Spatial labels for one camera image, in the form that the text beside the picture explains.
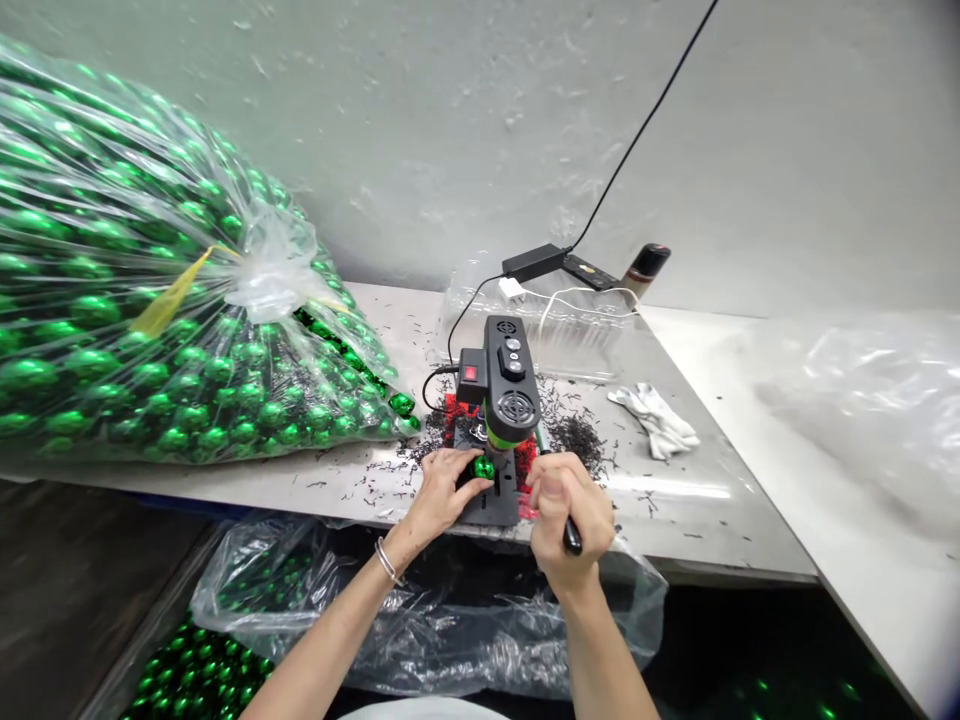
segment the silver bangle bracelet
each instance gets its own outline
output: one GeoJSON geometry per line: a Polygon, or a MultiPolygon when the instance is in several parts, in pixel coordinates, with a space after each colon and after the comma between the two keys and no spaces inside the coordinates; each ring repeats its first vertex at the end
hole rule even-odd
{"type": "Polygon", "coordinates": [[[393,569],[393,565],[390,563],[390,560],[387,558],[387,554],[383,551],[383,538],[377,538],[376,544],[377,557],[380,558],[380,564],[383,565],[383,569],[387,571],[387,575],[390,576],[390,579],[393,580],[393,584],[397,587],[403,587],[406,585],[406,581],[403,578],[397,577],[397,571],[393,569]]]}

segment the metal stand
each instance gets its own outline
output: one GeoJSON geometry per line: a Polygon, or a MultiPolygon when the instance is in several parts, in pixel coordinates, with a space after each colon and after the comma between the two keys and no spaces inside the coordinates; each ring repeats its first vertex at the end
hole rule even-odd
{"type": "MultiPolygon", "coordinates": [[[[482,431],[483,423],[479,422],[479,430],[482,431]]],[[[477,435],[461,428],[457,428],[454,433],[453,446],[458,450],[470,450],[471,448],[486,448],[486,442],[477,435]]],[[[493,453],[490,457],[493,466],[496,469],[494,475],[494,485],[484,493],[481,493],[471,500],[458,522],[470,523],[472,525],[495,525],[498,527],[510,527],[520,522],[520,498],[517,490],[517,465],[516,454],[513,450],[503,453],[493,453]]],[[[473,479],[468,466],[457,479],[457,487],[473,479]]]]}

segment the white glove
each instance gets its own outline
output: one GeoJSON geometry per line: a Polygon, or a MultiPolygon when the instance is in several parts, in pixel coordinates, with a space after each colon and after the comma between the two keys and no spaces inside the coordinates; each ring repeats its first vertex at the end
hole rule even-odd
{"type": "Polygon", "coordinates": [[[700,444],[696,431],[677,415],[649,383],[637,383],[637,389],[622,387],[607,399],[623,405],[647,431],[650,456],[668,460],[700,444]]]}

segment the white wall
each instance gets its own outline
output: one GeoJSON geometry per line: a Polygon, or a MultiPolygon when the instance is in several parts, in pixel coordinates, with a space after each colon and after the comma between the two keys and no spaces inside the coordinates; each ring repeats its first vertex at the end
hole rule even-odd
{"type": "MultiPolygon", "coordinates": [[[[297,192],[348,279],[441,289],[569,242],[708,0],[5,0],[0,30],[147,83],[297,192]]],[[[653,304],[956,307],[950,0],[721,0],[581,249],[653,304]]]]}

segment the tool grip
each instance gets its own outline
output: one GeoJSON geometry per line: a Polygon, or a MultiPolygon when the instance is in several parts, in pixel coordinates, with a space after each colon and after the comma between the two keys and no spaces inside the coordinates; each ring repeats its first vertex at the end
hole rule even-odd
{"type": "MultiPolygon", "coordinates": [[[[553,451],[540,450],[541,455],[549,455],[551,452],[553,451]]],[[[569,515],[567,516],[567,524],[563,528],[563,547],[575,557],[580,557],[583,554],[583,538],[580,537],[580,528],[577,527],[577,523],[569,515]]]]}

